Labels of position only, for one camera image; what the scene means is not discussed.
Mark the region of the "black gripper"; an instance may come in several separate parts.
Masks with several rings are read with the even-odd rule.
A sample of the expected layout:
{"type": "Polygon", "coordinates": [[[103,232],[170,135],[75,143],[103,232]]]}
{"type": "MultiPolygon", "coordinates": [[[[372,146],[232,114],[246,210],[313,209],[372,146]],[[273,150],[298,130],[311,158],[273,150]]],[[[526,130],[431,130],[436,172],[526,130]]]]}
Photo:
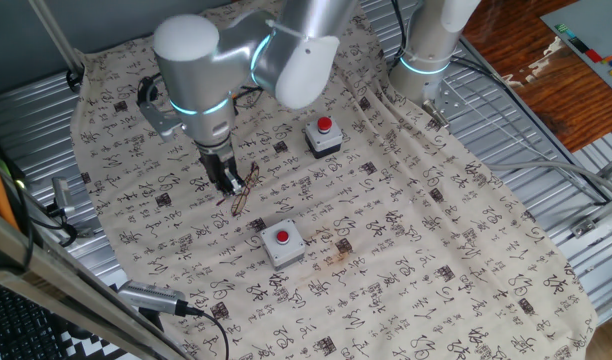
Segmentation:
{"type": "Polygon", "coordinates": [[[244,190],[245,181],[237,174],[237,168],[230,139],[215,146],[195,143],[210,181],[224,195],[239,195],[244,190]]]}

